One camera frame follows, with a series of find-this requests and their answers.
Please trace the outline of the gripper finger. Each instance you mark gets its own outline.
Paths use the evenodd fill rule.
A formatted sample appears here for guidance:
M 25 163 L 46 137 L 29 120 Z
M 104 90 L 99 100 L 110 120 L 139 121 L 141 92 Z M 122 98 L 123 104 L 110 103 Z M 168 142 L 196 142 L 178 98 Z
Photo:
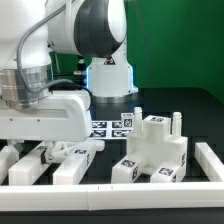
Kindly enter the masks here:
M 44 142 L 45 149 L 41 154 L 41 163 L 42 164 L 50 164 L 53 159 L 52 151 L 55 147 L 55 141 L 45 141 Z
M 7 145 L 15 149 L 18 153 L 21 153 L 24 150 L 22 143 L 19 140 L 8 140 Z

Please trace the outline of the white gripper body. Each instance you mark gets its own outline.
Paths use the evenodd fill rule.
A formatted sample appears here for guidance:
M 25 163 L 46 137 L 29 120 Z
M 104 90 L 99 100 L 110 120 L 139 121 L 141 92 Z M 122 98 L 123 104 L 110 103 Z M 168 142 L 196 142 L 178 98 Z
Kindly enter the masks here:
M 36 109 L 15 110 L 0 100 L 0 139 L 83 142 L 91 134 L 86 91 L 54 91 Z

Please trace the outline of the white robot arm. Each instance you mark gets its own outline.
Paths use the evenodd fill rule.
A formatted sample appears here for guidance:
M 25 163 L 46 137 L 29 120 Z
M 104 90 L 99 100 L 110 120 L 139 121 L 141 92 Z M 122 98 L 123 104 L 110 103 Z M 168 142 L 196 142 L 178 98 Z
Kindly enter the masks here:
M 43 163 L 58 141 L 91 133 L 93 99 L 123 101 L 137 92 L 125 58 L 124 0 L 0 0 L 0 139 L 45 141 Z M 87 85 L 50 81 L 49 52 L 107 62 L 87 69 Z

